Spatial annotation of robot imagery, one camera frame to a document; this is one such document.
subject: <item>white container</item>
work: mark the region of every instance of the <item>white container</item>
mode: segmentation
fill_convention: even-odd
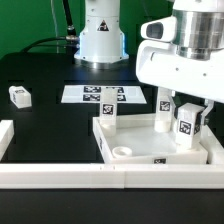
[[[93,132],[105,163],[112,164],[206,164],[208,152],[199,144],[195,150],[177,151],[175,133],[154,130],[155,114],[117,117],[114,136],[104,135],[99,118],[93,118]],[[128,147],[132,154],[114,156],[117,147]]]

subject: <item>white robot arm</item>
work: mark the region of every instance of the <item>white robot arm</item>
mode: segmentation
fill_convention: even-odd
[[[170,104],[168,90],[207,99],[206,110],[193,104],[178,110],[176,143],[194,148],[213,101],[224,103],[224,1],[176,0],[171,17],[144,24],[141,34],[146,40],[138,50],[136,74],[160,87],[156,131],[169,130],[172,120],[170,112],[161,111],[165,96]]]
[[[85,28],[80,34],[76,61],[107,69],[127,61],[124,34],[119,28],[120,0],[85,0]]]

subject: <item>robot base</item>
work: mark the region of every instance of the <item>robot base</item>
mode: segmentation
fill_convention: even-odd
[[[100,62],[90,62],[83,59],[77,59],[75,58],[75,64],[77,65],[83,65],[88,68],[93,69],[115,69],[120,68],[124,65],[127,65],[129,62],[129,57],[125,59],[121,59],[120,61],[114,62],[114,63],[100,63]]]

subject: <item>green wall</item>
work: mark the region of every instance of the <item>green wall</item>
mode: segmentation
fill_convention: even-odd
[[[85,24],[85,1],[70,0],[69,3],[79,33]],[[54,0],[54,4],[59,35],[66,35],[62,0]],[[166,0],[121,0],[120,27],[126,35],[129,54],[137,52],[141,24],[169,16],[171,4]],[[0,18],[0,58],[18,52],[36,40],[55,36],[50,0],[0,0]],[[35,48],[33,51],[55,50]]]

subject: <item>black tabletop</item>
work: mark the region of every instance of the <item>black tabletop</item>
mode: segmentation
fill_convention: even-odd
[[[135,57],[113,70],[74,65],[64,54],[10,54],[0,61],[0,119],[14,120],[15,137],[2,162],[103,162],[93,132],[99,104],[61,103],[65,85],[141,86],[148,104],[119,104],[118,115],[152,111],[155,93],[135,75]],[[17,109],[10,86],[23,86],[32,107]]]
[[[156,89],[137,81],[135,57],[128,66],[96,71],[74,65],[63,54],[15,53],[0,61],[0,77],[0,120],[12,119],[15,125],[3,163],[103,163],[92,133],[92,117],[99,115],[99,105],[61,104],[65,85],[140,85],[147,104],[119,104],[118,115],[155,111]],[[8,89],[13,85],[30,91],[32,108],[19,110],[10,102]],[[217,104],[211,128],[221,140],[224,119],[217,123],[215,119],[222,114],[223,107]],[[0,190],[0,208],[4,224],[222,224],[224,191],[5,189]]]

